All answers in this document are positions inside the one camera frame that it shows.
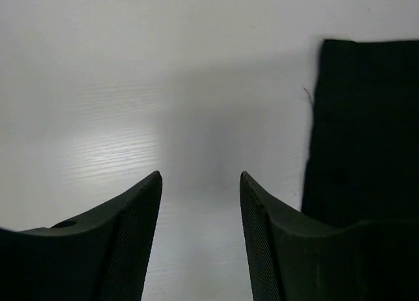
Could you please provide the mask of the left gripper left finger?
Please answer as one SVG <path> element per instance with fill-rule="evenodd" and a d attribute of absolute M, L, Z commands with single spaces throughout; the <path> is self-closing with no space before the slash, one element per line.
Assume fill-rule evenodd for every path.
<path fill-rule="evenodd" d="M 2 300 L 140 300 L 162 196 L 158 171 L 50 228 L 1 230 Z"/>

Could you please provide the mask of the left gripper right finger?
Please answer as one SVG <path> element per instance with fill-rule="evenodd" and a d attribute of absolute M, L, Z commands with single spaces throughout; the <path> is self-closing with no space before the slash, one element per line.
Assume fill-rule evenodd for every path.
<path fill-rule="evenodd" d="M 240 177 L 254 300 L 417 300 L 418 221 L 334 228 Z"/>

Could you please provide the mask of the black pleated skirt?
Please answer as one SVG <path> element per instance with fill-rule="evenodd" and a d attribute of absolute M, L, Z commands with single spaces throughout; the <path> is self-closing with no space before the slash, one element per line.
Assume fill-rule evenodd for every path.
<path fill-rule="evenodd" d="M 344 227 L 418 217 L 418 42 L 319 52 L 302 212 Z"/>

